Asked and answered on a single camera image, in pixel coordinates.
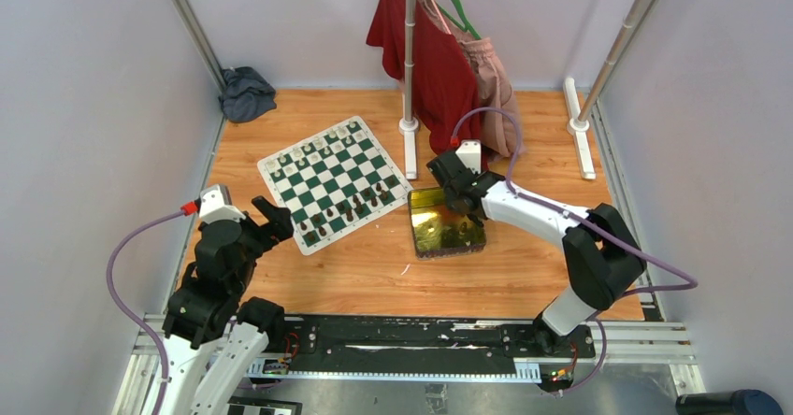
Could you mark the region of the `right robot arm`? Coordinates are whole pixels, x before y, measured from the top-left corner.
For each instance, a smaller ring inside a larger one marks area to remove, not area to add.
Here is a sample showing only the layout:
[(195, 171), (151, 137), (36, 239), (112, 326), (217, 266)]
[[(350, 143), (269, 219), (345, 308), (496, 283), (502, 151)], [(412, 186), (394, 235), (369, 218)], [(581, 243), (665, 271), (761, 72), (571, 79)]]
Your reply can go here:
[(427, 165), (453, 212), (474, 222), (507, 223), (558, 247), (569, 285), (533, 322), (534, 343), (557, 356), (583, 322), (609, 309), (647, 268), (620, 212), (605, 203), (576, 207), (528, 192), (491, 171), (476, 172), (456, 151)]

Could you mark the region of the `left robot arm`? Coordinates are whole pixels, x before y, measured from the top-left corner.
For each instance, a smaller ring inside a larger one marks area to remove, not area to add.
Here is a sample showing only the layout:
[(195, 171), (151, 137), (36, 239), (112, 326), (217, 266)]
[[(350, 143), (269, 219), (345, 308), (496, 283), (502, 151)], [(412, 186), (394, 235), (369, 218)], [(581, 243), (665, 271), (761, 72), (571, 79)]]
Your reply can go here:
[(220, 414), (261, 352), (286, 340), (285, 310), (260, 297), (246, 299), (257, 261), (292, 238), (291, 212), (263, 196), (252, 200), (266, 218), (258, 224), (213, 188), (180, 208), (198, 214), (201, 238), (179, 288), (168, 298), (163, 333), (153, 340), (160, 355), (151, 414)]

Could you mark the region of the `yellow metal tin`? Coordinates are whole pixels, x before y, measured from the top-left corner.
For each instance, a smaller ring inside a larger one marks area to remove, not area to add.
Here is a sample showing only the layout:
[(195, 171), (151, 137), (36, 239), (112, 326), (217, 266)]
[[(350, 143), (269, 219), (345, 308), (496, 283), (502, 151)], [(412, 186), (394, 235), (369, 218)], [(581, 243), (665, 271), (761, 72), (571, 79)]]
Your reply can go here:
[(484, 228), (450, 210), (441, 188), (412, 190), (408, 204), (418, 259), (439, 259), (484, 250), (487, 243)]

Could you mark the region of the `dark king piece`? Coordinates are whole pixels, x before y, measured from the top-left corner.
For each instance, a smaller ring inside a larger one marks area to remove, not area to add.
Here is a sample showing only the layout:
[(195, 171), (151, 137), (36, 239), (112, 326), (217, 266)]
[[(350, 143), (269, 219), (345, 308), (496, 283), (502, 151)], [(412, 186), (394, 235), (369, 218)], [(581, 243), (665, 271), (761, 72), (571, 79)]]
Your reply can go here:
[(354, 211), (358, 216), (363, 216), (365, 210), (366, 210), (365, 206), (360, 201), (357, 201), (355, 203)]

